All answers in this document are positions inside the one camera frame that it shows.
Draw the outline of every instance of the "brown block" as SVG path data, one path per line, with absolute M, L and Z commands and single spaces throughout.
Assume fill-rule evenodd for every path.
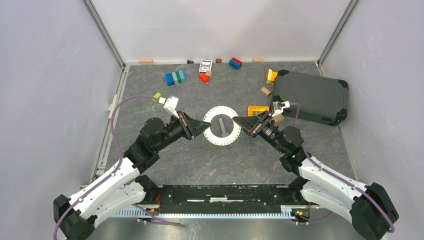
M 276 119 L 274 119 L 275 123 L 278 124 L 279 122 L 282 122 L 284 120 L 284 116 L 281 114 Z
M 153 65 L 153 59 L 140 59 L 141 65 Z
M 271 94 L 271 92 L 266 87 L 262 87 L 260 91 L 267 96 Z
M 211 71 L 207 71 L 206 73 L 205 73 L 205 75 L 210 79 L 210 78 L 212 78 L 212 72 Z

